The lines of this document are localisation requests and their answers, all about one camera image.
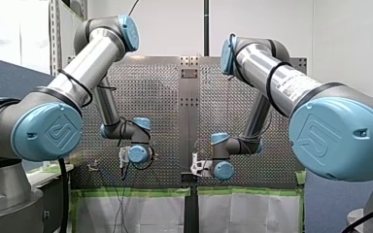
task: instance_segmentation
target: robotic arm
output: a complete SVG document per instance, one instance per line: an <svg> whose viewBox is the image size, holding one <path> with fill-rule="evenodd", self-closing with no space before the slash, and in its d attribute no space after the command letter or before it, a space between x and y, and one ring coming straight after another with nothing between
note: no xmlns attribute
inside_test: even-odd
<svg viewBox="0 0 373 233"><path fill-rule="evenodd" d="M19 103L0 110L0 160L46 161L67 156L81 139L81 107L91 102L93 90L104 123L102 136L131 139L129 158L147 161L152 154L150 121L123 122L106 77L113 62L138 49L134 21L128 16L88 20L78 29L74 44L78 56L48 86L37 87Z"/></svg>
<svg viewBox="0 0 373 233"><path fill-rule="evenodd" d="M372 97L342 83L319 83L296 71L288 63L286 48L276 41L231 36L223 45L220 65L225 74L259 93L244 137L212 135L211 175L230 179L233 167L224 160L230 154L247 153L243 143L251 152L256 150L256 136L271 105L289 118L293 151L306 168L330 180L373 180Z"/></svg>

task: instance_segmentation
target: perforated metal panel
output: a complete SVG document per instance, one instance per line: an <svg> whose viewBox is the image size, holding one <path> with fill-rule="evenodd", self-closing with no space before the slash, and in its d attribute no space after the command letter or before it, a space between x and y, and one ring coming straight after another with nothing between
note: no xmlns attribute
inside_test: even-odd
<svg viewBox="0 0 373 233"><path fill-rule="evenodd" d="M148 117L152 122L152 144L157 160L145 171L129 170L127 184L131 186L179 186L179 121L178 121L178 57L127 58L115 63L108 77L121 117ZM122 185L119 180L118 140L102 139L101 118L94 106L83 111L84 134L77 153L82 164L73 177L74 188L100 185ZM129 146L122 141L122 146ZM89 172L87 164L99 160L100 171Z"/></svg>
<svg viewBox="0 0 373 233"><path fill-rule="evenodd" d="M153 146L158 154L150 169L131 169L126 185L178 187L181 167L190 162L191 141L198 138L199 159L209 159L211 134L228 132L238 136L243 130L256 89L236 79L229 81L220 73L219 58L200 57L199 66L193 67L198 69L196 78L182 77L181 71L186 68L185 64L181 65L182 61L180 57L129 57L110 69L110 83L118 89L114 96L120 115L128 119L151 119ZM294 58L292 64L305 72L306 59ZM193 120L194 113L199 120ZM73 173L73 187L123 185L119 180L118 141L101 138L102 122L94 105L85 109L83 115L84 135L75 153L81 162ZM230 182L221 185L296 187L294 172L302 167L289 144L287 119L273 111L263 142L261 155L232 157L236 174ZM122 145L128 146L129 142L123 141ZM89 172L87 164L95 159L99 160L100 172ZM220 183L215 179L200 179L199 184Z"/></svg>
<svg viewBox="0 0 373 233"><path fill-rule="evenodd" d="M304 71L306 60L294 58L292 64ZM216 132L239 136L247 121L257 92L237 80L228 80L220 72L218 58L202 58L200 83L200 159L211 158L209 139ZM220 183L215 179L200 179L200 185L241 185L263 187L295 187L295 171L300 165L292 153L288 139L288 120L272 111L272 122L263 135L262 154L232 155L235 168L232 180Z"/></svg>

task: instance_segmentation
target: black pole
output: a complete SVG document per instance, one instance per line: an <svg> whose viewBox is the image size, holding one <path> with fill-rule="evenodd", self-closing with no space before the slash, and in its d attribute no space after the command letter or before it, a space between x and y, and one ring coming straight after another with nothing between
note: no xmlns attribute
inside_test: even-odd
<svg viewBox="0 0 373 233"><path fill-rule="evenodd" d="M204 0L204 56L210 55L210 0Z"/></svg>

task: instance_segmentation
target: light blue joint cover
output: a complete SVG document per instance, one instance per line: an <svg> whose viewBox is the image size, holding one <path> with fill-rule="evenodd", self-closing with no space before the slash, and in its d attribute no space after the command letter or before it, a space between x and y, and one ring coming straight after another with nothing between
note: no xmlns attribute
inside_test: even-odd
<svg viewBox="0 0 373 233"><path fill-rule="evenodd" d="M149 159L147 149L138 145L129 149L128 157L133 163L144 163Z"/></svg>
<svg viewBox="0 0 373 233"><path fill-rule="evenodd" d="M223 42L222 52L220 56L220 70L225 75L233 75L233 53L231 47L236 49L237 38L232 38L232 45L229 43L229 39Z"/></svg>
<svg viewBox="0 0 373 233"><path fill-rule="evenodd" d="M255 153L262 153L262 150L263 150L263 140L261 139L259 141L259 145L258 145L258 148L256 149Z"/></svg>
<svg viewBox="0 0 373 233"><path fill-rule="evenodd" d="M234 166L230 162L222 161L214 168L214 177L221 181L228 181L234 176Z"/></svg>
<svg viewBox="0 0 373 233"><path fill-rule="evenodd" d="M229 135L227 133L215 133L211 135L211 145L216 145L225 140L228 140Z"/></svg>
<svg viewBox="0 0 373 233"><path fill-rule="evenodd" d="M134 122L140 127L151 130L151 121L148 118L135 117Z"/></svg>
<svg viewBox="0 0 373 233"><path fill-rule="evenodd" d="M327 97L301 106L289 123L299 161L330 180L373 180L373 109L357 101Z"/></svg>
<svg viewBox="0 0 373 233"><path fill-rule="evenodd" d="M123 39L129 51L136 51L139 48L138 28L132 17L128 15L119 16L119 27L122 32Z"/></svg>
<svg viewBox="0 0 373 233"><path fill-rule="evenodd" d="M81 139L83 121L72 107L47 103L24 114L12 131L12 148L29 161L66 157Z"/></svg>
<svg viewBox="0 0 373 233"><path fill-rule="evenodd" d="M104 139L108 139L107 133L105 132L105 125L101 124L101 127L99 128L99 133L101 134L101 137Z"/></svg>

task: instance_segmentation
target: logo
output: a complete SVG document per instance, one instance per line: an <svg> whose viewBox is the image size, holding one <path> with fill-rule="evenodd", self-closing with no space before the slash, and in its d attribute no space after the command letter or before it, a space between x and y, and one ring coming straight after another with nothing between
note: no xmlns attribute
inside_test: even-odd
<svg viewBox="0 0 373 233"><path fill-rule="evenodd" d="M297 144L316 160L341 140L336 129L314 115L309 115L297 139Z"/></svg>
<svg viewBox="0 0 373 233"><path fill-rule="evenodd" d="M45 136L60 150L64 150L77 134L78 129L65 115L59 116L47 129Z"/></svg>

